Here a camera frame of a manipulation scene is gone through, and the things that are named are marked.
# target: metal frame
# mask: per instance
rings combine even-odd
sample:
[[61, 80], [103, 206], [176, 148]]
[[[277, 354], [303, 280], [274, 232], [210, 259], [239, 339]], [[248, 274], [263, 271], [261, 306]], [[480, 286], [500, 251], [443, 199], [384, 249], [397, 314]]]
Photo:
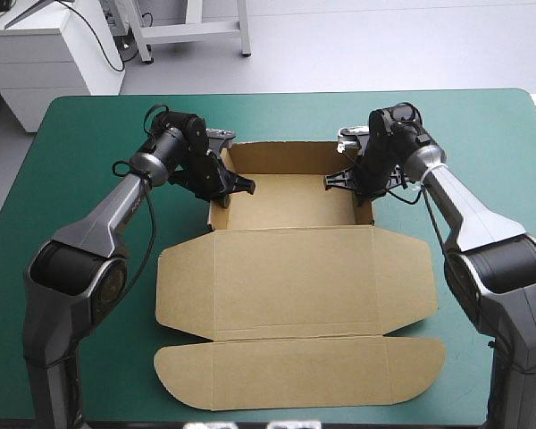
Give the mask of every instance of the metal frame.
[[151, 45], [240, 38], [242, 55], [250, 56], [250, 37], [246, 0], [236, 0], [239, 12], [237, 21], [203, 22], [203, 0], [187, 0], [184, 24], [147, 27], [137, 0], [123, 0], [129, 24], [144, 63], [152, 63]]

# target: black cord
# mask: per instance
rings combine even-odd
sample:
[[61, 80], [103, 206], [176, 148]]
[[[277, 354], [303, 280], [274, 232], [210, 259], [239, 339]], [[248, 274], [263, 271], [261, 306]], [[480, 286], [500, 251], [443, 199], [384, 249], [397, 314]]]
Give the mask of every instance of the black cord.
[[415, 199], [413, 201], [410, 201], [408, 199], [404, 199], [402, 197], [400, 197], [399, 195], [397, 195], [395, 192], [389, 190], [389, 189], [385, 189], [385, 191], [390, 194], [392, 197], [395, 197], [396, 199], [398, 199], [399, 201], [401, 201], [402, 203], [405, 203], [405, 204], [409, 204], [410, 206], [414, 206], [415, 204], [417, 204], [419, 202], [419, 200], [421, 199], [421, 191], [417, 192], [417, 196], [415, 197]]
[[[151, 12], [145, 12], [141, 15], [142, 18], [145, 18], [147, 15], [149, 15], [151, 17], [151, 22], [149, 23], [149, 27], [153, 27], [153, 14]], [[126, 60], [123, 60], [121, 59], [124, 63], [128, 63], [129, 61], [135, 59], [135, 57], [139, 54], [139, 50], [137, 49], [135, 51], [135, 54], [131, 57], [131, 58], [128, 58]]]
[[151, 22], [149, 22], [149, 27], [153, 27], [153, 14], [151, 12], [145, 12], [141, 15], [141, 18], [145, 18], [147, 15], [151, 17]]
[[[129, 167], [129, 170], [127, 172], [117, 172], [117, 166], [119, 165], [126, 165]], [[155, 217], [155, 210], [153, 208], [153, 202], [151, 201], [151, 197], [149, 197], [149, 192], [147, 192], [147, 185], [149, 188], [151, 188], [151, 175], [148, 172], [141, 172], [140, 170], [133, 167], [128, 161], [116, 161], [113, 163], [112, 166], [113, 174], [117, 177], [125, 177], [127, 174], [136, 174], [139, 176], [141, 181], [141, 188], [143, 189], [143, 195], [145, 196], [145, 199], [147, 200], [147, 207], [149, 209], [149, 216], [151, 218], [151, 238], [149, 239], [149, 242], [147, 244], [147, 250], [145, 251], [145, 255], [143, 256], [143, 260], [141, 261], [141, 264], [139, 265], [137, 271], [135, 272], [135, 275], [131, 278], [129, 284], [125, 287], [123, 293], [121, 294], [121, 297], [119, 298], [119, 301], [123, 299], [125, 295], [131, 290], [131, 288], [135, 285], [143, 271], [145, 270], [145, 267], [147, 266], [147, 262], [149, 258], [151, 257], [151, 251], [153, 250], [153, 245], [155, 244], [155, 238], [157, 234], [157, 224], [156, 224], [156, 217]]]
[[67, 5], [66, 3], [63, 3], [62, 0], [55, 0], [57, 3], [61, 4], [62, 6], [64, 6], [65, 8], [69, 9], [70, 11], [72, 11], [73, 13], [75, 13], [76, 15], [78, 15], [82, 21], [84, 21], [86, 23], [86, 25], [89, 27], [89, 29], [91, 30], [91, 32], [93, 33], [94, 37], [96, 38], [97, 40], [97, 44], [99, 45], [100, 49], [101, 49], [101, 52], [102, 54], [104, 55], [105, 57], [105, 60], [107, 61], [107, 63], [109, 64], [109, 66], [114, 69], [116, 72], [124, 72], [125, 71], [125, 63], [123, 62], [123, 60], [121, 59], [121, 68], [118, 69], [117, 67], [115, 67], [112, 62], [109, 60], [109, 57], [107, 56], [107, 53], [104, 49], [104, 46], [102, 45], [101, 43], [101, 40], [99, 40], [99, 36], [97, 35], [96, 31], [93, 29], [93, 27], [91, 26], [91, 24], [88, 22], [88, 20], [86, 20], [84, 18], [84, 16], [79, 13], [78, 11], [76, 11], [74, 8], [72, 8], [71, 6]]

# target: cardboard box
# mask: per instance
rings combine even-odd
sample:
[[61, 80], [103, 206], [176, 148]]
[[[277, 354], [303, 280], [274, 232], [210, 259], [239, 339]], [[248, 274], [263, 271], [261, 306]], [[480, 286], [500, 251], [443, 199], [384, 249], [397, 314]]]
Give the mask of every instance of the cardboard box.
[[385, 334], [437, 310], [426, 243], [373, 226], [371, 204], [324, 190], [348, 167], [331, 142], [234, 145], [254, 196], [211, 205], [215, 230], [160, 256], [155, 315], [214, 342], [155, 354], [195, 408], [394, 404], [437, 378], [445, 348]]

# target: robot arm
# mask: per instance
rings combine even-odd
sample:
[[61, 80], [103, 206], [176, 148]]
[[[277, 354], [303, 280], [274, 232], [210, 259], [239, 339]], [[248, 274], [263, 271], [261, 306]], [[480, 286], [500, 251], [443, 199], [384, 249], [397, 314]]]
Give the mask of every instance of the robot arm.
[[202, 118], [166, 108], [147, 134], [122, 163], [130, 171], [115, 189], [85, 218], [58, 230], [24, 274], [24, 357], [38, 429], [85, 425], [78, 346], [129, 290], [121, 234], [150, 190], [179, 183], [225, 206], [233, 192], [254, 192], [254, 182], [229, 171], [220, 157], [234, 138], [230, 131], [207, 130]]
[[422, 183], [450, 228], [440, 238], [448, 286], [477, 331], [495, 337], [485, 427], [536, 429], [536, 239], [455, 177], [412, 105], [373, 111], [368, 137], [352, 134], [343, 137], [358, 142], [355, 165], [327, 176], [326, 188], [353, 190], [363, 202], [407, 178]]

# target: cardboard flap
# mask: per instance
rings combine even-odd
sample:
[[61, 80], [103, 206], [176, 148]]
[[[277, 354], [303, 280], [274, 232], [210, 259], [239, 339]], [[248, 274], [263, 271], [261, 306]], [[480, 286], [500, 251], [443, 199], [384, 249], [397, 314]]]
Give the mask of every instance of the cardboard flap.
[[216, 341], [381, 335], [436, 309], [427, 244], [371, 226], [216, 231], [159, 258], [157, 321]]
[[160, 349], [155, 370], [195, 408], [389, 405], [425, 391], [444, 357], [443, 344], [425, 338], [215, 342]]

